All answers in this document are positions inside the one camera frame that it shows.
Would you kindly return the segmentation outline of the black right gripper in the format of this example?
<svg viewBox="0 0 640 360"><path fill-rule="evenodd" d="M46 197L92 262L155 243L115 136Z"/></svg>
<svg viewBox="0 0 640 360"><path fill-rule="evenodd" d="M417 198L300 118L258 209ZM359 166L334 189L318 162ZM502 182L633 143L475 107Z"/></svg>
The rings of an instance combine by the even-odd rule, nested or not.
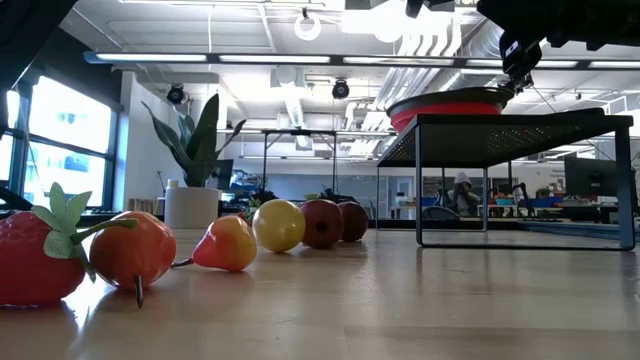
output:
<svg viewBox="0 0 640 360"><path fill-rule="evenodd" d="M417 18L425 0L407 0L405 14ZM480 0L477 10L503 30L499 51L505 84L514 93L533 84L532 69L542 57L541 41L546 41L550 2L545 0Z"/></svg>

